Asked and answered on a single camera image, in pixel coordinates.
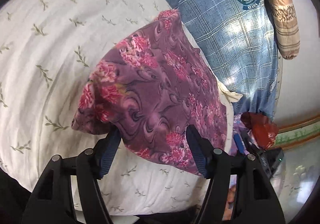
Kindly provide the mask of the purple floral garment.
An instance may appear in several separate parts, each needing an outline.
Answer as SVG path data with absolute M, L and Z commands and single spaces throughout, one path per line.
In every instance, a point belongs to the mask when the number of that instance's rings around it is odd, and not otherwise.
M 214 147 L 227 138 L 217 80 L 191 45 L 176 9 L 130 34 L 89 75 L 72 128 L 92 135 L 119 129 L 124 145 L 148 161 L 198 175 L 186 131 Z

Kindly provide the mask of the lilac flower print garment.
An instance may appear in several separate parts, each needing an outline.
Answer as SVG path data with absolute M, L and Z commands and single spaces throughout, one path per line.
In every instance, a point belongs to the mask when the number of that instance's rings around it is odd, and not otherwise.
M 248 129 L 245 127 L 243 122 L 241 121 L 242 114 L 238 114 L 234 117 L 233 120 L 233 140 L 232 146 L 229 151 L 229 154 L 232 156 L 236 156 L 236 154 L 240 153 L 241 155 L 247 155 L 248 151 L 245 146 L 245 143 L 242 139 L 241 132 L 248 132 Z M 235 192 L 236 192 L 236 175 L 231 175 L 229 190 L 227 195 L 227 202 L 225 206 L 225 211 L 223 214 L 223 220 L 230 220 L 233 210 L 233 204 L 235 201 Z

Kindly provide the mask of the red plastic bag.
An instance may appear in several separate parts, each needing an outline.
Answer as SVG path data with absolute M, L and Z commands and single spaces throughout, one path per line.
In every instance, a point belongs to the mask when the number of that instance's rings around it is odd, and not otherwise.
M 259 147 L 268 149 L 274 145 L 279 128 L 267 116 L 261 113 L 245 112 L 241 115 L 241 121 L 252 131 Z

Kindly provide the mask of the beige striped blanket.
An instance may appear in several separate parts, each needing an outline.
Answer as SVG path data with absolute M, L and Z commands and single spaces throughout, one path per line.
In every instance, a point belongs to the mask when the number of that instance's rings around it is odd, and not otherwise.
M 286 60 L 295 58 L 300 49 L 300 35 L 293 0 L 268 0 L 276 28 L 278 49 Z

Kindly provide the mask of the white leaf print pillow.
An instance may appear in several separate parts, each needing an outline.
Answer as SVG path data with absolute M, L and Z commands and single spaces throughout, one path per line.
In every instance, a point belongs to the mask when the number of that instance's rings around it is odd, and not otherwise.
M 77 156 L 106 135 L 71 129 L 100 59 L 147 25 L 166 0 L 10 0 L 1 8 L 1 169 L 32 191 L 49 159 Z M 111 215 L 200 206 L 209 180 L 148 162 L 121 142 L 99 182 Z

